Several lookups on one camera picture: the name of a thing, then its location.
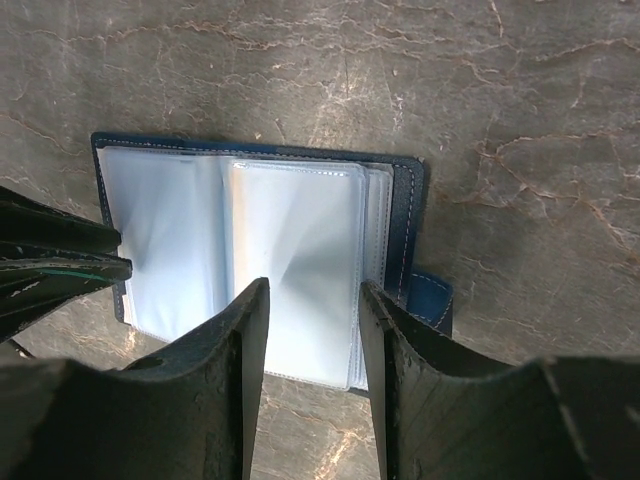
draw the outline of green line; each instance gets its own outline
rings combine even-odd
[[[48,275],[66,275],[68,277],[87,278],[89,280],[100,280],[101,282],[113,283],[113,280],[110,280],[105,277],[100,277],[98,275],[93,275],[91,273],[74,272],[73,270],[49,270],[49,269],[43,268],[37,271],[40,273],[46,273]]]

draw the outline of blue tab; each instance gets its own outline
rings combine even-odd
[[[413,269],[407,311],[450,337],[453,330],[453,287],[435,275]]]

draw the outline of open wallet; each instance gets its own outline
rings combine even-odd
[[[345,390],[367,389],[363,281],[451,334],[452,288],[412,269],[419,159],[116,133],[92,146],[103,219],[133,265],[114,287],[120,321],[170,342],[267,277],[265,371]]]

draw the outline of card holder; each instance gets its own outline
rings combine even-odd
[[[366,389],[357,292],[371,280],[411,300],[419,160],[110,133],[92,144],[105,223],[133,263],[117,318],[171,341],[267,276],[266,371]],[[450,325],[450,301],[413,297],[423,321]]]

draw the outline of marble surface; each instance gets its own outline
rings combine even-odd
[[[425,157],[416,260],[502,360],[640,351],[640,2],[3,4],[0,182],[99,219],[95,130]],[[158,343],[110,293],[20,336],[102,367]],[[265,379],[256,479],[377,478],[368,402]]]

